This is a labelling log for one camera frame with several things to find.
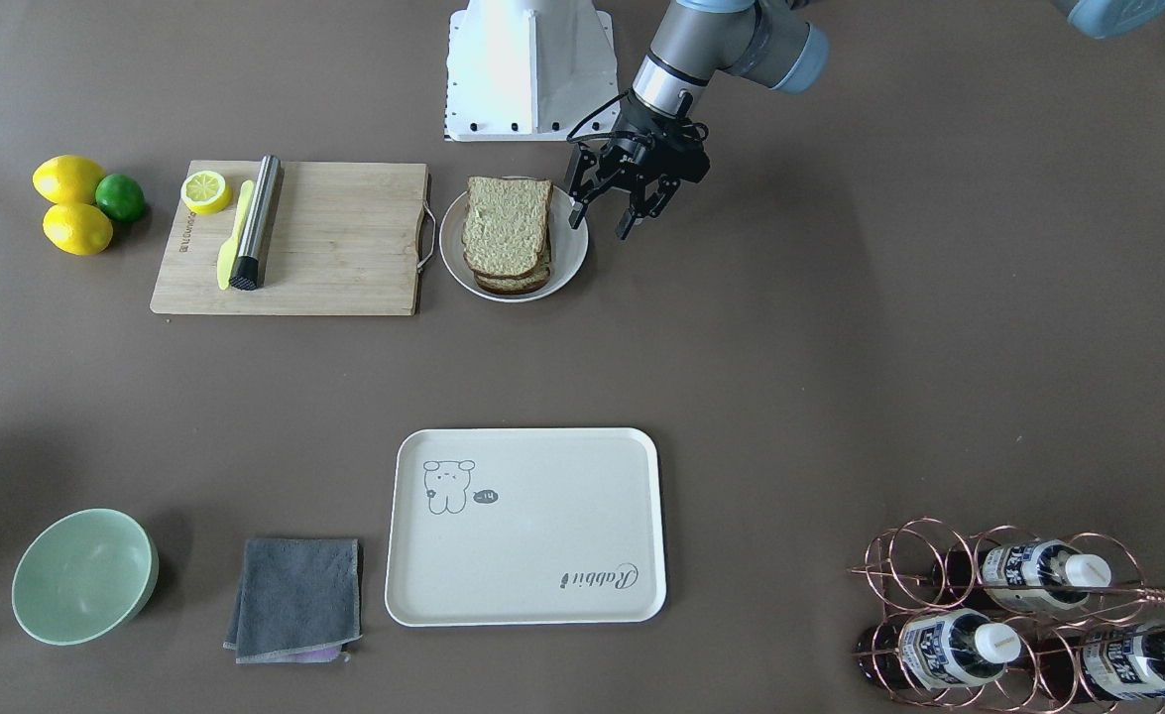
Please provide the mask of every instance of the bread slice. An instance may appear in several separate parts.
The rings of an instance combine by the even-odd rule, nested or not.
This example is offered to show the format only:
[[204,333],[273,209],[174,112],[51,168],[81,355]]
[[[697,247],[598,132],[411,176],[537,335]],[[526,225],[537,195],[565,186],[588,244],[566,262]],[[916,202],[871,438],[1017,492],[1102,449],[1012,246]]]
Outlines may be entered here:
[[463,259],[478,276],[523,278],[546,245],[551,182],[469,177]]
[[537,267],[523,278],[487,278],[475,275],[476,284],[482,290],[495,295],[524,295],[534,292],[546,284],[551,277],[551,242],[546,241],[543,254],[537,259]]

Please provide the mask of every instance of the bottle rack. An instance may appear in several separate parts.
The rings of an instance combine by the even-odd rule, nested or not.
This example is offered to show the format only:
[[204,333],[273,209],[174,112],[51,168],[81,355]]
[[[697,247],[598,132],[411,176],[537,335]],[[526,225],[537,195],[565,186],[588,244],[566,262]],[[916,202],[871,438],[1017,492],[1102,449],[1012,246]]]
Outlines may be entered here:
[[[1016,525],[997,525],[973,537],[963,537],[942,521],[913,518],[874,537],[864,549],[863,564],[849,572],[862,575],[880,600],[881,623],[902,624],[913,616],[966,606],[967,598],[984,587],[977,570],[980,552],[1031,539],[1038,539],[1036,533]],[[1022,655],[997,681],[980,687],[926,691],[904,672],[912,687],[890,686],[882,678],[882,657],[898,656],[898,651],[881,646],[876,634],[871,643],[862,642],[855,648],[855,664],[863,672],[875,674],[875,681],[891,700],[913,706],[1018,714],[1057,714],[1059,711],[1099,714],[1117,709],[1158,714],[1165,708],[1165,699],[1076,702],[1080,692],[1089,694],[1089,683],[1080,674],[1076,650],[1094,632],[1139,623],[1145,610],[1152,610],[1153,615],[1165,610],[1165,587],[1145,584],[1138,559],[1118,539],[1095,532],[1069,535],[1061,539],[1078,551],[1102,556],[1111,566],[1111,584],[1104,588],[1082,588],[1088,592],[1088,600],[1061,615],[1021,613],[1000,605],[1007,615],[997,620],[1011,624],[1018,632]],[[963,556],[968,556],[968,586],[951,582],[948,578],[949,559],[954,554],[962,554],[962,560]],[[1062,656],[1069,664],[1069,674],[1066,667],[1054,673],[1052,663],[1054,658],[1062,662]]]

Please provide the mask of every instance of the plate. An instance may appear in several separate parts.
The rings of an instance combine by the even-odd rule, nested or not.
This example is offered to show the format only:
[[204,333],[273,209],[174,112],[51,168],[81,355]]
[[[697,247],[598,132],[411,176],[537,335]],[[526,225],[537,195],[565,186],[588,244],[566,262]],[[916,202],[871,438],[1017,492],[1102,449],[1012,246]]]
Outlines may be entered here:
[[649,434],[428,430],[396,453],[383,606],[398,623],[640,623],[664,601]]
[[586,227],[586,218],[578,225],[577,229],[570,227],[570,213],[573,212],[573,199],[569,193],[564,193],[558,185],[551,185],[551,206],[546,218],[548,236],[551,240],[551,276],[546,278],[546,284],[541,289],[532,290],[524,295],[499,295],[485,290],[476,284],[476,277],[472,275],[472,268],[463,259],[463,222],[468,218],[468,192],[465,190],[459,198],[445,211],[442,218],[442,260],[450,270],[450,275],[465,289],[472,290],[486,299],[495,299],[499,303],[528,303],[531,299],[542,299],[550,294],[564,288],[582,267],[582,259],[586,257],[589,234]]

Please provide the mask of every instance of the green bowl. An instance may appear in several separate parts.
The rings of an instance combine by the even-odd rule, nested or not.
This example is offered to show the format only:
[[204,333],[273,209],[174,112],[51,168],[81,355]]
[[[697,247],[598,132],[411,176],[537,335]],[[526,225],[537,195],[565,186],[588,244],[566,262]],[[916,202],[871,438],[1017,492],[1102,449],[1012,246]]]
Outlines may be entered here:
[[160,572],[155,543],[110,508],[71,514],[40,533],[14,573],[14,616],[29,636],[80,644],[136,615]]

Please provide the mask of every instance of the yellow plastic knife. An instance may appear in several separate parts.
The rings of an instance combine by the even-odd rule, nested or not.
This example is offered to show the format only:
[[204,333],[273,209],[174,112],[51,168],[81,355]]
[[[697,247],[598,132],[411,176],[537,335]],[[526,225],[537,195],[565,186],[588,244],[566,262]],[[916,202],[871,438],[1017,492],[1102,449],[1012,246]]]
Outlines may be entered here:
[[247,206],[252,203],[252,193],[255,193],[256,182],[245,181],[238,186],[238,206],[234,208],[234,229],[230,232],[230,238],[225,243],[220,243],[220,253],[217,254],[217,284],[220,290],[230,289],[230,273],[234,269],[234,257],[238,257],[238,239],[243,235],[243,222],[247,220]]

